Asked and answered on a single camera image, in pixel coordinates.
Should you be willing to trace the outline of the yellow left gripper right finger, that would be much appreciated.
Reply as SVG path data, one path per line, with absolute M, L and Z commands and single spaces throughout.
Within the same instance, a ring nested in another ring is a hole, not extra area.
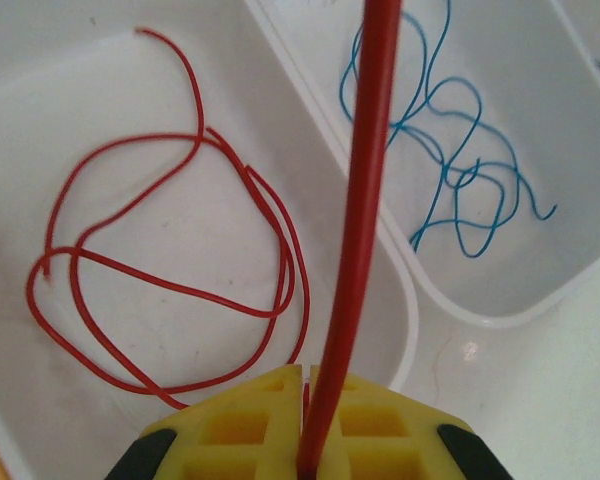
M 349 374 L 315 480 L 464 480 L 441 440 L 459 418 Z

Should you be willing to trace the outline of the white plastic tray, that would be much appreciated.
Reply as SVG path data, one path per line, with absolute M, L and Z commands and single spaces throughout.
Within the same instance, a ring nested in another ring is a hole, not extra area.
M 600 71 L 558 0 L 401 0 L 382 217 L 449 315 L 509 328 L 600 266 Z
M 205 126 L 281 198 L 310 285 L 297 360 L 317 364 L 336 284 L 346 157 L 263 0 L 0 0 L 0 456 L 13 480 L 102 480 L 140 431 L 173 412 L 108 385 L 53 342 L 25 297 L 48 217 L 72 168 L 113 139 Z M 67 195 L 54 234 L 71 245 L 176 166 L 189 142 L 109 151 Z M 270 308 L 277 239 L 224 156 L 204 145 L 184 171 L 86 248 L 172 282 Z M 351 370 L 399 390 L 415 355 L 413 282 L 379 226 Z M 206 380 L 243 364 L 266 320 L 249 318 L 80 261 L 101 328 L 154 382 Z

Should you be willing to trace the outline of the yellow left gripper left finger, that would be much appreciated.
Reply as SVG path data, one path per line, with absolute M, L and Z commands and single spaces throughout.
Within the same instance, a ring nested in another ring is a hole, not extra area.
M 146 427 L 176 432 L 154 480 L 296 480 L 302 395 L 286 365 Z

